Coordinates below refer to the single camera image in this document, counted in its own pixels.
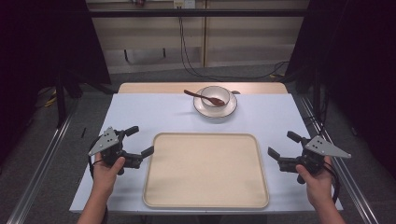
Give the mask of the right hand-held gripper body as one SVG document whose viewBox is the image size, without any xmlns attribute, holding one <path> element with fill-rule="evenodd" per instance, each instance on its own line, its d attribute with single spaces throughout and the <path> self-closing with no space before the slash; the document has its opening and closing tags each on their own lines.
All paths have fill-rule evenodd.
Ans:
<svg viewBox="0 0 396 224">
<path fill-rule="evenodd" d="M 301 143 L 303 147 L 302 155 L 298 158 L 298 164 L 301 164 L 311 175 L 316 175 L 323 169 L 325 156 L 351 158 L 350 153 L 326 141 L 319 135 L 312 139 L 298 137 L 296 142 Z"/>
</svg>

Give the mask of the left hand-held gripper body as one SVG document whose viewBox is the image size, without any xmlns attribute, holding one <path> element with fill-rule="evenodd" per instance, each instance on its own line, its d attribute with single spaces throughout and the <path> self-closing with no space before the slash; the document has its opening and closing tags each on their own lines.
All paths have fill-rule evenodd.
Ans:
<svg viewBox="0 0 396 224">
<path fill-rule="evenodd" d="M 125 137 L 124 130 L 117 131 L 112 127 L 108 127 L 102 135 L 98 136 L 91 144 L 88 150 L 88 164 L 90 173 L 93 175 L 92 156 L 100 153 L 103 161 L 111 166 L 115 161 L 122 156 L 123 153 L 123 138 Z"/>
</svg>

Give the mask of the person's left hand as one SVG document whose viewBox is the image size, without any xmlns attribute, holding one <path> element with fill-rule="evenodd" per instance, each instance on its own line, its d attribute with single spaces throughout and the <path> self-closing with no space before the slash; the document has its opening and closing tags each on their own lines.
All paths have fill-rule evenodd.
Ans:
<svg viewBox="0 0 396 224">
<path fill-rule="evenodd" d="M 95 198 L 107 200 L 112 194 L 117 179 L 118 172 L 125 163 L 124 157 L 119 157 L 115 163 L 108 166 L 102 159 L 102 155 L 97 153 L 94 157 L 93 165 L 93 185 L 92 195 Z"/>
</svg>

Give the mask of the person's right hand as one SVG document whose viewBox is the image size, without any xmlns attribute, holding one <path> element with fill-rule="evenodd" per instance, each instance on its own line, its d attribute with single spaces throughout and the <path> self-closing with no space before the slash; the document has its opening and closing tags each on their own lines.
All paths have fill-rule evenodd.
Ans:
<svg viewBox="0 0 396 224">
<path fill-rule="evenodd" d="M 296 171 L 305 181 L 308 201 L 315 209 L 334 205 L 332 175 L 328 171 L 322 170 L 317 175 L 311 175 L 301 164 L 296 166 Z"/>
</svg>

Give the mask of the white table cover sheet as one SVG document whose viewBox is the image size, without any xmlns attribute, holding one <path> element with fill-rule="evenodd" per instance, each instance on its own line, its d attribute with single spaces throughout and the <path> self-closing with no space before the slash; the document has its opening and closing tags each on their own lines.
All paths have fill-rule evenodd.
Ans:
<svg viewBox="0 0 396 224">
<path fill-rule="evenodd" d="M 128 169 L 116 180 L 109 197 L 109 211 L 138 215 L 236 215 L 273 214 L 312 210 L 306 189 L 292 173 L 283 173 L 277 162 L 267 154 L 268 147 L 281 156 L 301 155 L 300 144 L 287 137 L 288 131 L 300 136 L 308 134 L 300 112 L 289 94 L 239 94 L 237 108 L 225 118 L 208 118 L 193 106 L 186 94 L 176 93 L 120 93 L 112 98 L 103 126 L 116 130 L 139 127 L 123 141 L 130 153 L 140 153 L 154 147 L 159 133 L 248 133 L 253 135 L 262 155 L 262 165 L 269 193 L 269 203 L 261 209 L 220 208 L 155 208 L 144 202 L 144 190 L 149 160 L 139 169 Z"/>
</svg>

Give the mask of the beige rectangular tray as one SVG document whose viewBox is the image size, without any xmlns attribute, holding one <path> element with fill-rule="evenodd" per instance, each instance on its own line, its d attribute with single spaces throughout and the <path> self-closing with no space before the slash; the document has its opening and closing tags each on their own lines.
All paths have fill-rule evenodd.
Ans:
<svg viewBox="0 0 396 224">
<path fill-rule="evenodd" d="M 248 133 L 159 133 L 144 202 L 155 208 L 261 209 L 269 203 L 262 155 Z"/>
</svg>

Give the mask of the brown wooden spoon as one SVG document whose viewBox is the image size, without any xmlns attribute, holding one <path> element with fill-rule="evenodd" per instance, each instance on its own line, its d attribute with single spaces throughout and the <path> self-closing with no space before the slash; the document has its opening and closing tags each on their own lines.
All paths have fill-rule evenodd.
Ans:
<svg viewBox="0 0 396 224">
<path fill-rule="evenodd" d="M 198 98 L 206 99 L 207 101 L 209 101 L 211 104 L 213 104 L 213 105 L 215 105 L 215 106 L 224 106 L 224 105 L 225 105 L 225 103 L 224 103 L 222 100 L 218 99 L 218 98 L 206 97 L 206 96 L 203 96 L 203 95 L 201 95 L 201 94 L 194 93 L 194 92 L 187 91 L 187 90 L 184 90 L 183 92 L 186 93 L 186 94 L 188 94 L 188 95 L 190 95 L 190 96 L 193 96 L 193 97 L 198 97 Z"/>
</svg>

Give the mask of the black curtain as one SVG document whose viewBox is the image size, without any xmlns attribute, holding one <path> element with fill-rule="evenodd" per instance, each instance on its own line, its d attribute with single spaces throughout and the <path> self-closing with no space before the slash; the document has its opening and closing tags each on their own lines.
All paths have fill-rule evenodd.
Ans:
<svg viewBox="0 0 396 224">
<path fill-rule="evenodd" d="M 58 81 L 74 95 L 110 82 L 86 0 L 0 0 L 0 164 Z"/>
<path fill-rule="evenodd" d="M 396 179 L 396 0 L 308 0 L 286 76 L 327 87 Z"/>
</svg>

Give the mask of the white saucer with dark rim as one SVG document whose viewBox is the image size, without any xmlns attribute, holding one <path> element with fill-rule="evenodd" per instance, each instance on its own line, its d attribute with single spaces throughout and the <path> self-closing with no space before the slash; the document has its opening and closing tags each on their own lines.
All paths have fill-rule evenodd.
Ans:
<svg viewBox="0 0 396 224">
<path fill-rule="evenodd" d="M 229 91 L 229 93 L 231 96 L 230 101 L 223 108 L 219 108 L 219 109 L 205 108 L 201 101 L 201 98 L 197 98 L 197 97 L 193 98 L 193 106 L 197 112 L 199 112 L 201 115 L 203 115 L 205 117 L 225 118 L 227 116 L 230 116 L 237 108 L 237 99 L 236 99 L 235 95 L 233 93 L 231 93 L 230 91 Z"/>
</svg>

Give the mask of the white ceramic bowl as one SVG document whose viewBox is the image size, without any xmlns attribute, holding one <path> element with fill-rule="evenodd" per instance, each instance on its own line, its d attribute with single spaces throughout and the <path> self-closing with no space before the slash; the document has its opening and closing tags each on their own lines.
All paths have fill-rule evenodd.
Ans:
<svg viewBox="0 0 396 224">
<path fill-rule="evenodd" d="M 223 102 L 222 105 L 214 105 L 206 98 L 202 98 L 201 101 L 205 108 L 219 109 L 225 107 L 230 101 L 230 93 L 228 90 L 220 86 L 209 86 L 202 89 L 201 94 L 206 98 L 217 98 Z"/>
</svg>

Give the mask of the aluminium frame rail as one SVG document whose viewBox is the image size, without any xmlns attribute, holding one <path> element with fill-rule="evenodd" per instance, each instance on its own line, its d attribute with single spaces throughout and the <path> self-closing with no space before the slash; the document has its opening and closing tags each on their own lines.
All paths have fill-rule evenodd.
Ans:
<svg viewBox="0 0 396 224">
<path fill-rule="evenodd" d="M 301 98 L 301 102 L 307 115 L 312 116 L 311 120 L 313 122 L 313 126 L 315 127 L 316 132 L 325 140 L 328 140 L 331 143 L 332 139 L 329 136 L 329 133 L 326 131 L 323 124 L 314 115 L 313 104 L 306 96 L 303 96 Z M 366 197 L 364 196 L 360 187 L 352 176 L 352 173 L 350 173 L 350 171 L 348 170 L 345 160 L 334 158 L 332 160 L 332 164 L 340 176 L 344 189 L 347 191 L 351 201 L 354 203 L 357 211 L 359 212 L 362 222 L 364 224 L 379 224 L 377 218 L 375 217 L 374 211 L 366 200 Z"/>
<path fill-rule="evenodd" d="M 7 220 L 7 224 L 23 224 L 27 218 L 33 202 L 49 171 L 50 165 L 52 164 L 54 157 L 64 140 L 64 136 L 69 129 L 71 120 L 76 113 L 78 105 L 79 100 L 73 100 L 71 105 L 68 107 L 68 114 L 65 116 L 63 123 L 56 128 L 42 160 L 35 169 L 33 177 L 14 207 L 9 219 Z"/>
</svg>

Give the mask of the black horizontal frame bar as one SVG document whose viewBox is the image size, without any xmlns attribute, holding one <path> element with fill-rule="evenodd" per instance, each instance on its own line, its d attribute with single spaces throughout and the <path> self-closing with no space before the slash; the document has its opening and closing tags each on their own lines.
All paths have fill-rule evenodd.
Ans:
<svg viewBox="0 0 396 224">
<path fill-rule="evenodd" d="M 92 9 L 93 18 L 138 17 L 304 17 L 311 14 L 302 9 Z"/>
</svg>

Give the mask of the white wall socket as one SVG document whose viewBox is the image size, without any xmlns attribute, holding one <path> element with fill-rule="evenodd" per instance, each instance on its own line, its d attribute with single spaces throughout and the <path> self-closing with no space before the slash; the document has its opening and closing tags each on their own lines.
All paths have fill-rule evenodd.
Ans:
<svg viewBox="0 0 396 224">
<path fill-rule="evenodd" d="M 173 0 L 176 9 L 195 9 L 195 0 Z"/>
</svg>

